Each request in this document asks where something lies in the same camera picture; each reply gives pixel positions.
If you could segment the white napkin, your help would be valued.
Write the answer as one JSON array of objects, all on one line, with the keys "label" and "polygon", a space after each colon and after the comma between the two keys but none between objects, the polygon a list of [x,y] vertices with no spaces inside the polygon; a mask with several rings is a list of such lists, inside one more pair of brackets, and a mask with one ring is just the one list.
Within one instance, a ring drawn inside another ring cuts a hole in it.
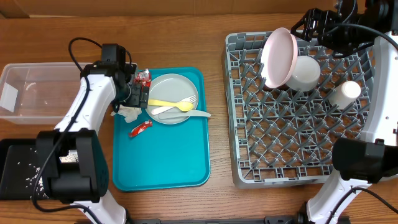
[{"label": "white napkin", "polygon": [[124,120],[126,123],[131,123],[137,119],[137,117],[142,113],[142,110],[140,108],[134,108],[134,107],[127,107],[121,105],[119,107],[119,111],[117,113],[112,112],[111,116],[114,116],[116,114],[121,115],[124,117]]}]

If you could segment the large red snack wrapper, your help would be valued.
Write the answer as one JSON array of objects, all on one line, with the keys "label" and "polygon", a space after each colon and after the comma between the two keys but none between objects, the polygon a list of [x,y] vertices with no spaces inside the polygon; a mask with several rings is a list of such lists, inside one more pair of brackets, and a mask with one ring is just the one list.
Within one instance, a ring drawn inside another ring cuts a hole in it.
[{"label": "large red snack wrapper", "polygon": [[134,76],[134,83],[135,84],[140,84],[142,87],[150,87],[152,81],[152,76],[151,73],[148,69],[145,69],[141,72],[138,72]]}]

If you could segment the small red ketchup packet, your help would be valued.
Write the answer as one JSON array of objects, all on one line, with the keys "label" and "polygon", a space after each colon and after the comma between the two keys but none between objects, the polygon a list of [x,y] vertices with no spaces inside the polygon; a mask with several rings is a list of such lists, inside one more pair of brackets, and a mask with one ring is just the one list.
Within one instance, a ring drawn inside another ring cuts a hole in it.
[{"label": "small red ketchup packet", "polygon": [[152,121],[151,120],[144,121],[143,123],[141,123],[140,125],[136,126],[131,130],[131,132],[129,133],[129,137],[133,138],[138,134],[142,133],[143,131],[145,131],[149,127],[152,127]]}]

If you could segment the yellow plastic spoon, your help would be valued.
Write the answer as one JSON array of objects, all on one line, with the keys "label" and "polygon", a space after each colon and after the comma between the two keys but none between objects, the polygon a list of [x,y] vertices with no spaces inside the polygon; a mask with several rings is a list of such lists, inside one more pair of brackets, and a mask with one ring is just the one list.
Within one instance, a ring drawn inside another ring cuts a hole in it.
[{"label": "yellow plastic spoon", "polygon": [[190,111],[193,109],[193,104],[189,101],[181,101],[177,103],[173,102],[168,102],[168,101],[162,101],[162,100],[149,100],[148,101],[149,106],[171,106],[171,107],[177,107],[180,111]]}]

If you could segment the grey bowl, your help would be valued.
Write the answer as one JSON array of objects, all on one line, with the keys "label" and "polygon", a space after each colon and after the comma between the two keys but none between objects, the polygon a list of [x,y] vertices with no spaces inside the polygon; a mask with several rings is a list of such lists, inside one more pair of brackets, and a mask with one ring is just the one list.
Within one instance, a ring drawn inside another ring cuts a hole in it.
[{"label": "grey bowl", "polygon": [[318,62],[309,56],[298,56],[295,68],[286,85],[295,91],[314,89],[320,78]]}]

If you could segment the white pink-rimmed plate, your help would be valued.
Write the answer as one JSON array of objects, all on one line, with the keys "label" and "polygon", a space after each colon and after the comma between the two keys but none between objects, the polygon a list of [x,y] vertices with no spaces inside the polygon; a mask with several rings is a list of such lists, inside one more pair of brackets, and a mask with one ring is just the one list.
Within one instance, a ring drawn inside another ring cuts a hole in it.
[{"label": "white pink-rimmed plate", "polygon": [[298,58],[298,46],[294,35],[286,28],[274,30],[267,38],[261,54],[264,68],[261,77],[265,86],[277,88],[291,77]]}]

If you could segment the white paper cup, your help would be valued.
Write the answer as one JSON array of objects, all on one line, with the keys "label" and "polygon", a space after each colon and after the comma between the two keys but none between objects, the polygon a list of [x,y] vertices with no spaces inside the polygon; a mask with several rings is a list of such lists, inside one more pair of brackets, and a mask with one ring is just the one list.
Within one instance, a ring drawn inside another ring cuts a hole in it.
[{"label": "white paper cup", "polygon": [[361,94],[361,87],[354,81],[346,81],[335,88],[329,97],[329,103],[337,105],[339,110],[345,109],[350,103],[354,102]]}]

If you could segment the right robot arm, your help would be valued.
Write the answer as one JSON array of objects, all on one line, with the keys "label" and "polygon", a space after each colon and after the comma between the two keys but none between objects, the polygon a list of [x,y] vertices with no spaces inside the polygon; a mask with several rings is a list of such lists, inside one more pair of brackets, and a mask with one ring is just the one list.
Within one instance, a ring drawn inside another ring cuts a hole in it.
[{"label": "right robot arm", "polygon": [[332,173],[294,223],[349,223],[340,215],[361,192],[397,211],[369,189],[397,175],[397,1],[366,1],[362,14],[356,1],[340,1],[336,8],[308,10],[290,32],[306,41],[316,38],[333,58],[372,47],[376,63],[369,115],[359,140],[336,140]]}]

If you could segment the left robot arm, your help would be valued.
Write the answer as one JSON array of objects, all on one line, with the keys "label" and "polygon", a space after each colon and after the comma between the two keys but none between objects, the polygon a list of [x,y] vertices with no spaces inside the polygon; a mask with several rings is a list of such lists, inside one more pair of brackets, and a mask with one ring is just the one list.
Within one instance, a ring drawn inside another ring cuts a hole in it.
[{"label": "left robot arm", "polygon": [[34,189],[42,184],[62,207],[44,208],[32,193],[34,207],[45,213],[78,209],[92,223],[132,223],[128,210],[108,189],[109,170],[98,132],[109,106],[146,108],[149,88],[133,82],[136,64],[121,45],[102,44],[101,58],[80,67],[80,89],[64,118],[35,141],[41,168]]}]

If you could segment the grey dishwasher rack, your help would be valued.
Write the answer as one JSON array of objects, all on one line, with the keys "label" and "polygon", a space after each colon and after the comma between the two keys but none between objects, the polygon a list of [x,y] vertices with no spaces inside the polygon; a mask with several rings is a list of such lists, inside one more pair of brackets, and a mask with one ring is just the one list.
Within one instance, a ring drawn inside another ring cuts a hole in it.
[{"label": "grey dishwasher rack", "polygon": [[[260,72],[268,32],[232,33],[225,39],[224,85],[229,115],[233,182],[240,189],[318,184],[332,172],[333,143],[359,139],[369,114],[374,55],[368,48],[335,59],[316,39],[298,40],[298,53],[320,66],[317,86],[306,92],[267,89]],[[346,81],[361,94],[345,109],[329,103]]]}]

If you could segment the grey plate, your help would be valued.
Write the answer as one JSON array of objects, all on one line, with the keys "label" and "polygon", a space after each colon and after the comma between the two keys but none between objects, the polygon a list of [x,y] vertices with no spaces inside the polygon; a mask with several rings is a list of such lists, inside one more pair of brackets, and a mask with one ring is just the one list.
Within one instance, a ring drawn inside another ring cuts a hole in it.
[{"label": "grey plate", "polygon": [[[169,73],[156,77],[151,81],[149,90],[149,99],[162,100],[169,102],[179,102],[184,98],[196,96],[196,101],[193,102],[193,110],[197,108],[198,91],[196,86],[185,76]],[[148,106],[146,108],[147,114],[158,123],[162,124],[178,124],[188,119],[186,117],[160,119],[159,114],[153,115],[152,110],[159,108],[159,106]],[[172,108],[165,113],[183,113],[178,108]]]}]

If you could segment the white plastic fork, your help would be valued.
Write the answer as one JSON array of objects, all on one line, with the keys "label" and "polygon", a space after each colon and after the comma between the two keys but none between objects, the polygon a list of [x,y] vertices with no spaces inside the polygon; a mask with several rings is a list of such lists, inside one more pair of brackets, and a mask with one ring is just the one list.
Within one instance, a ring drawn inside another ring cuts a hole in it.
[{"label": "white plastic fork", "polygon": [[189,96],[188,98],[184,98],[183,100],[173,103],[169,101],[162,101],[162,100],[149,100],[149,106],[157,106],[157,108],[151,111],[151,114],[157,115],[172,108],[178,108],[180,111],[187,112],[193,109],[193,104],[197,100],[197,96]]}]

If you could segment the teal serving tray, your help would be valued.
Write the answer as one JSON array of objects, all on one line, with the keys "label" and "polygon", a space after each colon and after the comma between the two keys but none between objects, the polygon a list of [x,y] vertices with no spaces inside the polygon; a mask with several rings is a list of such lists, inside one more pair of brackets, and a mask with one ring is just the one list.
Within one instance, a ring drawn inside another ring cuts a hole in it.
[{"label": "teal serving tray", "polygon": [[[152,127],[130,138],[133,128],[151,120]],[[113,182],[122,191],[203,185],[210,177],[207,118],[188,117],[162,124],[145,110],[131,123],[114,117]]]}]

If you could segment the clear plastic bin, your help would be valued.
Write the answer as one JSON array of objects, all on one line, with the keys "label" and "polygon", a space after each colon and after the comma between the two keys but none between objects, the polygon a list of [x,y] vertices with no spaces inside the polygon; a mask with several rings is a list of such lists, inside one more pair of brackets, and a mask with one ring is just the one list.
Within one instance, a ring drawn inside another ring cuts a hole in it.
[{"label": "clear plastic bin", "polygon": [[73,62],[7,64],[1,73],[1,119],[56,125],[79,88],[80,71]]}]

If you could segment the spilled rice grains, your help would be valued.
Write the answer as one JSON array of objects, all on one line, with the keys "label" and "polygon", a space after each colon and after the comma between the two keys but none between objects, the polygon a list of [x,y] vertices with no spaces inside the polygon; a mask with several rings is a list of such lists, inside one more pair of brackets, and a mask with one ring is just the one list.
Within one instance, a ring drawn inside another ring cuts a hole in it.
[{"label": "spilled rice grains", "polygon": [[[67,153],[66,156],[59,157],[61,163],[73,163],[78,162],[78,154],[76,150],[71,150]],[[21,177],[22,183],[19,184],[18,187],[22,187],[22,190],[27,192],[27,198],[29,200],[32,199],[32,190],[36,179],[39,175],[40,169],[42,165],[38,162],[38,152],[33,147],[23,149],[22,157],[17,158],[16,165],[16,172],[18,174],[17,177]],[[39,200],[47,200],[50,199],[44,190],[44,184],[42,178],[40,178],[38,186],[36,188],[37,199]]]}]

